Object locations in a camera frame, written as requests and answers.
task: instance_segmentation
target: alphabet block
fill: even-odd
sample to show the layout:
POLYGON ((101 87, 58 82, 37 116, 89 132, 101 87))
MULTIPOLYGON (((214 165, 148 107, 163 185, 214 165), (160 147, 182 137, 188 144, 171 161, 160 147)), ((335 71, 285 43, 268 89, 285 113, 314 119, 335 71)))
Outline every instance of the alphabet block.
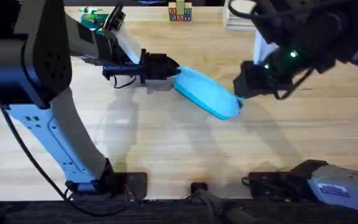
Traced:
POLYGON ((191 21, 191 15, 184 15, 184 21, 190 22, 191 21))
POLYGON ((185 15, 191 15, 191 8, 185 8, 185 15))
POLYGON ((177 15, 185 14, 185 0, 177 0, 177 15))
POLYGON ((177 15, 169 15, 169 20, 170 21, 176 21, 177 20, 177 15))
POLYGON ((176 15, 177 14, 177 9, 176 8, 168 8, 168 12, 170 15, 176 15))

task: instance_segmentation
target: wooden tabletop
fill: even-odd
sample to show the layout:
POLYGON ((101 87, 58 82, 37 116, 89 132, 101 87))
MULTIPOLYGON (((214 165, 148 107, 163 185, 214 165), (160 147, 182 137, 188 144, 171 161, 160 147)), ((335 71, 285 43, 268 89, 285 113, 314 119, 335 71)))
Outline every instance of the wooden tabletop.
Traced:
MULTIPOLYGON (((193 22, 169 22, 166 7, 125 7, 125 26, 149 52, 166 53, 232 90, 240 63, 252 58, 254 33, 224 30, 221 10, 195 7, 193 22)), ((67 13, 81 15, 78 7, 67 13)), ((75 58, 72 64, 71 88, 90 136, 116 171, 148 173, 147 198, 183 198, 196 181, 207 182, 222 197, 247 197, 240 179, 248 172, 289 169, 306 159, 358 169, 358 67, 353 65, 339 63, 313 75, 285 101, 245 100, 239 116, 221 121, 175 91, 172 80, 115 90, 100 67, 75 58)), ((16 124, 36 159, 64 188, 59 166, 16 124)), ((0 113, 0 200, 56 199, 0 113)))

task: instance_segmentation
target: black clamp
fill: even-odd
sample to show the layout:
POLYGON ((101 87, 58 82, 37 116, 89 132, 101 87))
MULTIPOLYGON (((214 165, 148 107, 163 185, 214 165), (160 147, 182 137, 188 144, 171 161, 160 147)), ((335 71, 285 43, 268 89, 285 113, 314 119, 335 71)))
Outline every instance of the black clamp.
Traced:
POLYGON ((121 25, 124 22, 124 18, 126 16, 125 13, 122 12, 123 7, 124 6, 122 3, 119 3, 114 8, 104 23, 104 29, 118 31, 121 28, 121 25))

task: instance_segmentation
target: black cable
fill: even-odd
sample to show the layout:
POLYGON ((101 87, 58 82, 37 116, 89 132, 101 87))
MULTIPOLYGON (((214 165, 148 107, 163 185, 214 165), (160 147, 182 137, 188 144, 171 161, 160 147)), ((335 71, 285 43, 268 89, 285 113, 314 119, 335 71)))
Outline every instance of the black cable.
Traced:
POLYGON ((127 87, 127 86, 131 85, 132 83, 134 83, 136 81, 136 75, 135 75, 135 77, 131 81, 129 81, 128 83, 123 84, 122 86, 117 86, 117 84, 118 84, 117 76, 113 75, 112 77, 114 78, 114 88, 117 88, 117 89, 127 87))
POLYGON ((8 113, 5 111, 5 109, 3 107, 0 107, 0 109, 2 111, 2 115, 4 116, 7 125, 9 126, 9 129, 11 130, 11 132, 12 132, 13 136, 15 137, 16 141, 19 143, 20 147, 22 148, 24 154, 26 154, 26 156, 30 159, 30 161, 34 165, 34 167, 38 170, 38 172, 40 172, 40 174, 45 178, 45 180, 55 189, 55 191, 61 196, 61 198, 65 202, 69 203, 73 208, 77 209, 78 211, 80 211, 82 213, 85 213, 87 215, 91 215, 91 216, 94 216, 94 217, 107 217, 107 216, 110 216, 110 215, 115 215, 115 214, 121 213, 121 212, 127 210, 128 208, 130 208, 131 206, 133 206, 133 205, 127 205, 127 206, 125 206, 125 207, 123 207, 123 208, 121 208, 121 209, 119 209, 117 211, 114 211, 114 212, 105 213, 105 214, 99 214, 99 213, 89 212, 89 211, 87 211, 87 210, 85 210, 83 208, 78 207, 74 203, 72 203, 65 196, 65 194, 67 194, 67 193, 64 194, 59 189, 59 187, 55 184, 55 182, 48 176, 48 174, 42 169, 42 167, 38 164, 38 162, 32 156, 31 152, 29 151, 27 146, 24 144, 22 138, 20 137, 20 134, 17 132, 17 129, 13 125, 11 117, 8 115, 8 113))
POLYGON ((302 9, 287 10, 278 13, 261 14, 261 15, 249 14, 249 13, 239 12, 235 10, 231 6, 233 0, 229 0, 229 4, 227 5, 227 8, 231 13, 233 13, 237 17, 244 18, 244 19, 252 19, 252 20, 263 20, 263 19, 274 19, 278 17, 292 16, 292 15, 307 13, 316 10, 322 10, 337 4, 343 4, 350 1, 358 1, 358 0, 330 0, 330 1, 321 2, 311 7, 305 7, 302 9))

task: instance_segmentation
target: blue object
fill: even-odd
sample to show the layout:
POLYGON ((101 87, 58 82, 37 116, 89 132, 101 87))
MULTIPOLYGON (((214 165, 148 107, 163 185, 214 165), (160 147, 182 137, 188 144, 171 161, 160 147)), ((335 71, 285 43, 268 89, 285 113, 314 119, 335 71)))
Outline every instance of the blue object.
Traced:
POLYGON ((200 72, 183 66, 178 69, 181 73, 175 76, 175 89, 189 100, 219 119, 229 119, 240 113, 242 98, 200 72))

